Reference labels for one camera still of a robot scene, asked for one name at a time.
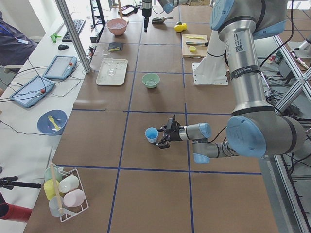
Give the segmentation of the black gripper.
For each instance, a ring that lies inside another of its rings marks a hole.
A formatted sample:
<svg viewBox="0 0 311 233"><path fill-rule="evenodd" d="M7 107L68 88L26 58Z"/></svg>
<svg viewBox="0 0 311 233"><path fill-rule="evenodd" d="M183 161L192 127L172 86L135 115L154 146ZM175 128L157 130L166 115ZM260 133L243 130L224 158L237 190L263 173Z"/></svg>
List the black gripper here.
<svg viewBox="0 0 311 233"><path fill-rule="evenodd" d="M175 129L170 129L170 127L168 127L167 125L160 127L159 129L157 129L157 131L168 133L169 137L164 137L159 141L154 142L153 145L158 146L160 149L169 148L171 141L181 141L179 130L179 127Z"/></svg>
<svg viewBox="0 0 311 233"><path fill-rule="evenodd" d="M142 9L142 15L144 16L144 32L147 32L148 26L149 26L149 17L152 14L152 9L151 8L143 8Z"/></svg>

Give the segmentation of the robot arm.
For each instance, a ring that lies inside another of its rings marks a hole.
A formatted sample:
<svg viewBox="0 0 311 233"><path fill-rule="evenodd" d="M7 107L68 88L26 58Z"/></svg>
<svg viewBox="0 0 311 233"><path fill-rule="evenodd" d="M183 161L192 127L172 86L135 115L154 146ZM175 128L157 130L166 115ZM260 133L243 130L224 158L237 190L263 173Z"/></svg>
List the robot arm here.
<svg viewBox="0 0 311 233"><path fill-rule="evenodd" d="M168 148L172 141L190 140L196 163L212 158L285 154L299 150L306 138L302 125L279 116L266 101L254 40L280 34L286 24L285 0L218 0L210 16L212 30L203 63L228 61L236 106L226 127L226 141L209 140L207 123L181 126L174 118L160 128L156 141Z"/></svg>
<svg viewBox="0 0 311 233"><path fill-rule="evenodd" d="M152 14L152 0L142 0L141 8L142 8L142 15L144 17L143 27L144 32L147 32L149 26L149 17ZM175 7L191 3L191 0L159 0L158 1L160 6L163 8L165 13L170 13Z"/></svg>

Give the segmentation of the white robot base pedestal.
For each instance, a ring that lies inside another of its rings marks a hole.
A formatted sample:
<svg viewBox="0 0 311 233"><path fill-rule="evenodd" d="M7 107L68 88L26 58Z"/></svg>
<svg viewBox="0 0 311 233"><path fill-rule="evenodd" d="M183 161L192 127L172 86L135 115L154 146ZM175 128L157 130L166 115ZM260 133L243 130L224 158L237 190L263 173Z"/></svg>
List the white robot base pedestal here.
<svg viewBox="0 0 311 233"><path fill-rule="evenodd" d="M217 31L212 31L205 58L192 63L195 85L228 85L225 63L225 44Z"/></svg>

